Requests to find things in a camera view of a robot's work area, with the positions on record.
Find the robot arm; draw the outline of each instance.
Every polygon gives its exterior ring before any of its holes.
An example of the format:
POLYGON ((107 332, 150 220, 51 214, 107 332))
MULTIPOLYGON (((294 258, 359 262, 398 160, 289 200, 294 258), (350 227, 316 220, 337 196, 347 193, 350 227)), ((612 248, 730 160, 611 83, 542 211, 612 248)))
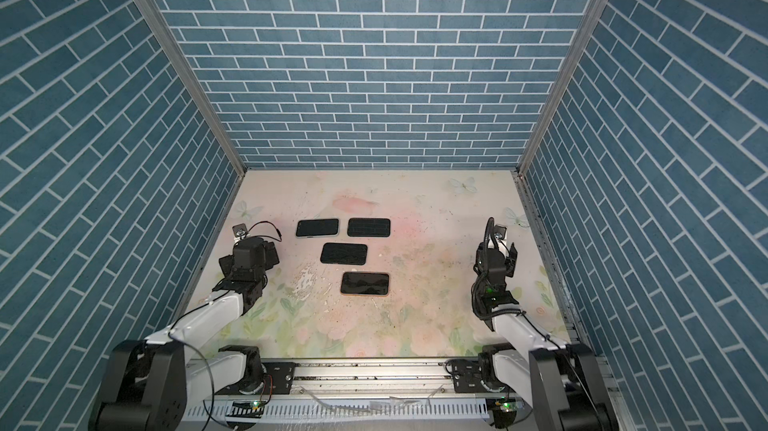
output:
POLYGON ((231 384, 242 393, 264 385, 256 347, 225 347, 207 363, 196 356, 197 348, 250 310, 264 290, 266 271, 280 262, 274 243, 248 237, 245 225, 234 231, 233 253, 219 260, 224 279, 202 306, 143 340, 123 341, 112 350, 90 430, 176 429, 187 401, 198 403, 231 384))
POLYGON ((505 234, 490 218, 475 262, 472 309, 508 342, 483 348, 483 382, 491 389, 513 388, 533 408, 541 431, 618 431, 592 350, 551 336, 507 291, 505 278, 514 275, 517 251, 514 244, 507 248, 505 234))

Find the brick wallpaper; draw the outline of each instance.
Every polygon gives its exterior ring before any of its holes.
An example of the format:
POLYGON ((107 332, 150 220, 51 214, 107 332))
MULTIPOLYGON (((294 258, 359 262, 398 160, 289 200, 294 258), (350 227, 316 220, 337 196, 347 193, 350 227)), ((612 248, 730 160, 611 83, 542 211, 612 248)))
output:
POLYGON ((528 177, 639 429, 768 429, 768 0, 610 0, 528 177))
POLYGON ((514 167, 588 0, 157 0, 249 167, 514 167))
POLYGON ((0 0, 0 429, 84 429, 234 180, 131 0, 0 0))

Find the table surface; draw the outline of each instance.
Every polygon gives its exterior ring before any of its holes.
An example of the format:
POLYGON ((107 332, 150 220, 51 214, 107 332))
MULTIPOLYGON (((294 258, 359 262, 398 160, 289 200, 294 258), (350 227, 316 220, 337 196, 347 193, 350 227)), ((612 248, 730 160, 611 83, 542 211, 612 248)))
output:
MULTIPOLYGON (((232 226, 272 221, 283 242, 280 264, 254 307, 204 346, 256 345, 264 358, 473 356, 504 340, 475 318, 472 265, 485 222, 508 226, 518 250, 508 289, 550 333, 568 339, 509 171, 255 170, 246 173, 188 309, 221 279, 218 259, 232 252, 232 226), (302 219, 338 217, 336 237, 296 238, 302 219), (351 217, 385 217, 390 237, 348 237, 351 217), (365 265, 320 263, 327 242, 368 245, 365 265), (389 273, 384 297, 340 293, 346 271, 389 273)), ((274 236, 270 225, 251 234, 274 236)))

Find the black motor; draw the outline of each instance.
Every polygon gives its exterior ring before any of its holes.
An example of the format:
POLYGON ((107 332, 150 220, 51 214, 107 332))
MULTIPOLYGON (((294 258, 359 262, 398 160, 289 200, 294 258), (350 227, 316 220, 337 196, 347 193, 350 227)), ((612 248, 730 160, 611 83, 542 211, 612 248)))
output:
POLYGON ((245 225, 233 227, 238 241, 232 253, 219 259, 221 280, 214 291, 228 290, 243 295, 243 314, 261 297, 267 283, 266 272, 280 263, 275 244, 261 237, 246 237, 245 225))

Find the smartphone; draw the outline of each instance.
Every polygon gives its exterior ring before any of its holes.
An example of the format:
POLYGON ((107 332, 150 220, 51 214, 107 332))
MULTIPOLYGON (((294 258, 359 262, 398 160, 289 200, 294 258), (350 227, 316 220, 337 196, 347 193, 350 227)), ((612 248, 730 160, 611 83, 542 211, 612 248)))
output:
POLYGON ((339 234, 339 220, 304 219, 296 226, 296 237, 335 236, 339 234))
POLYGON ((356 264, 366 263, 368 246, 365 244, 325 243, 320 253, 320 262, 324 264, 356 264))
POLYGON ((341 294, 386 296, 389 294, 389 274, 344 273, 341 277, 341 294))
POLYGON ((389 237, 389 219, 378 217, 351 217, 346 235, 352 237, 389 237))

